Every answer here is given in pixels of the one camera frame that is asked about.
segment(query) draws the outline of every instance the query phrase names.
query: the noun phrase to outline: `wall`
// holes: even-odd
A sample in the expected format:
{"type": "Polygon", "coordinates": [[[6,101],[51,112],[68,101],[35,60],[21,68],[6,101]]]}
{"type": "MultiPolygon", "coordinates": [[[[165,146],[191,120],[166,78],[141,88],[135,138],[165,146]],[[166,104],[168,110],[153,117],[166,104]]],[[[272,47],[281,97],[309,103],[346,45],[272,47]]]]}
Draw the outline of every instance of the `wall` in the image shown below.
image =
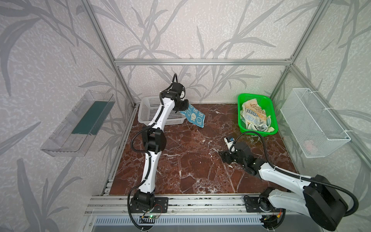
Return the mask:
{"type": "MultiPolygon", "coordinates": [[[[329,101],[370,148],[371,109],[371,1],[332,1],[295,65],[329,101]]],[[[306,158],[280,113],[292,88],[301,88],[289,74],[273,103],[279,131],[301,174],[321,174],[351,190],[359,209],[340,222],[339,232],[369,231],[371,227],[371,173],[346,144],[324,158],[306,158]]]]}
{"type": "MultiPolygon", "coordinates": [[[[319,0],[91,0],[116,59],[286,59],[319,0]]],[[[269,96],[283,67],[121,66],[137,102],[158,95],[174,72],[191,102],[269,96]]]]}
{"type": "Polygon", "coordinates": [[[0,1],[0,231],[75,231],[131,112],[79,1],[0,1]],[[116,103],[85,157],[41,145],[88,90],[116,103]]]}

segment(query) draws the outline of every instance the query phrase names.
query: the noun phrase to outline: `blue cloth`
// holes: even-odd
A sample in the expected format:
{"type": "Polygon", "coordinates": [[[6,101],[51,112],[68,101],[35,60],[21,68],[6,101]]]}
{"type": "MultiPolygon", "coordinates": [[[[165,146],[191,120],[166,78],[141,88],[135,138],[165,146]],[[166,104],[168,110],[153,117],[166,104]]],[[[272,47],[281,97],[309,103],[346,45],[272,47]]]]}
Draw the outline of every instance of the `blue cloth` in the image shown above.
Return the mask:
{"type": "Polygon", "coordinates": [[[188,109],[185,111],[180,111],[181,114],[193,123],[194,125],[204,128],[205,115],[194,108],[191,104],[188,104],[188,109]]]}

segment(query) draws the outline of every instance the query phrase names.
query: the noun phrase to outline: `blue towel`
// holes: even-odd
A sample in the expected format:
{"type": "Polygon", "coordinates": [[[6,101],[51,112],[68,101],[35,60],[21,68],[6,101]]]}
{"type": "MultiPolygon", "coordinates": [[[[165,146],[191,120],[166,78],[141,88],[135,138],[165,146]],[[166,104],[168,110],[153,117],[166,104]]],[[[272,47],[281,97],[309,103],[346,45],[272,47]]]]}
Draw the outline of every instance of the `blue towel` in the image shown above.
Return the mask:
{"type": "Polygon", "coordinates": [[[181,114],[196,126],[204,128],[205,115],[194,108],[191,104],[188,104],[188,110],[180,111],[181,114]]]}

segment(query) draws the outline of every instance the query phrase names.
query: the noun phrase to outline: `red marble tabletop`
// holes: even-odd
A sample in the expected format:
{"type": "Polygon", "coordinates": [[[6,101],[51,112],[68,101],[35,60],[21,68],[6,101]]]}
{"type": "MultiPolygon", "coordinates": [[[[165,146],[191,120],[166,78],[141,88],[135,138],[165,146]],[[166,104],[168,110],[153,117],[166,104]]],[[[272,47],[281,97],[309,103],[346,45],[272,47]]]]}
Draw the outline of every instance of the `red marble tabletop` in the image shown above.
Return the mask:
{"type": "MultiPolygon", "coordinates": [[[[227,149],[224,137],[232,135],[237,138],[241,134],[236,104],[193,106],[206,115],[205,126],[200,128],[187,120],[183,124],[165,126],[167,144],[158,162],[155,194],[260,193],[268,186],[284,190],[274,183],[250,176],[236,163],[223,163],[218,155],[218,151],[227,149]]],[[[136,116],[111,195],[126,195],[131,187],[140,183],[144,154],[132,151],[130,140],[143,126],[136,116]]],[[[280,135],[277,133],[264,139],[273,164],[296,172],[280,135]]],[[[239,141],[246,141],[254,156],[265,160],[263,146],[257,136],[242,136],[239,141]]],[[[139,149],[141,143],[141,136],[138,136],[134,146],[139,149]]]]}

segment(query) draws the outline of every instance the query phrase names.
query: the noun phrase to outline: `gray floor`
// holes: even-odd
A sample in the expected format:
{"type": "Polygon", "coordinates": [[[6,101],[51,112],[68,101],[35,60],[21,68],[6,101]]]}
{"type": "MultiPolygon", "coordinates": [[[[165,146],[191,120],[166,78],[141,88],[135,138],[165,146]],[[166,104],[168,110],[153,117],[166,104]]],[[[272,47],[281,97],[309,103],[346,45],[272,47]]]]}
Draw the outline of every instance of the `gray floor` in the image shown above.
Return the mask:
{"type": "MultiPolygon", "coordinates": [[[[93,232],[138,232],[135,226],[95,226],[93,232]]],[[[215,226],[154,226],[150,232],[264,232],[262,226],[215,225],[215,226]]],[[[323,232],[311,218],[304,215],[286,215],[276,232],[323,232]]]]}

